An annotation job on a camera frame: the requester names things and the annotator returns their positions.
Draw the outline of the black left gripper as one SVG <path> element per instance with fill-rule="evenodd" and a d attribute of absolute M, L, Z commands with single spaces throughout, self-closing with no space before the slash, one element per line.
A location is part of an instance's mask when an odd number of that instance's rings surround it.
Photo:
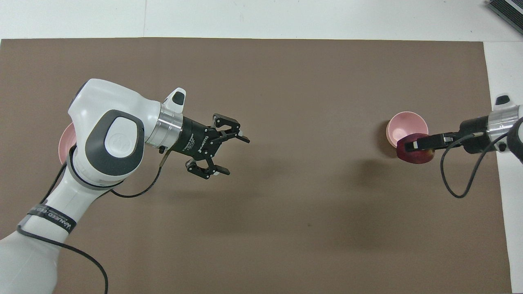
<path fill-rule="evenodd" d="M 224 125 L 230 128 L 223 131 L 217 130 Z M 228 176 L 230 175 L 229 169 L 215 165 L 213 160 L 206 158 L 214 157 L 221 143 L 230 139 L 239 139 L 250 143 L 250 139 L 243 136 L 240 126 L 236 119 L 220 114 L 213 115 L 213 128 L 184 117 L 181 132 L 177 141 L 170 147 L 170 151 L 193 158 L 186 162 L 186 169 L 189 173 L 200 178 L 210 179 L 220 174 Z M 208 166 L 199 166 L 197 161 L 204 159 Z"/>

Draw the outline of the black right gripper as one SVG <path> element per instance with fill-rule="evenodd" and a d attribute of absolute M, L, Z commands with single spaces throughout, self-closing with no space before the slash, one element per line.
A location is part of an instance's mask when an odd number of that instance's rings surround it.
<path fill-rule="evenodd" d="M 481 136 L 475 136 L 463 141 L 463 149 L 469 154 L 483 152 L 489 145 L 489 135 L 487 133 L 488 116 L 482 116 L 474 119 L 465 120 L 460 123 L 460 134 L 463 136 L 482 133 Z M 428 135 L 423 133 L 414 133 L 407 139 L 407 152 L 426 151 L 429 149 L 446 149 L 451 143 L 461 138 L 458 132 L 447 132 L 441 134 Z"/>

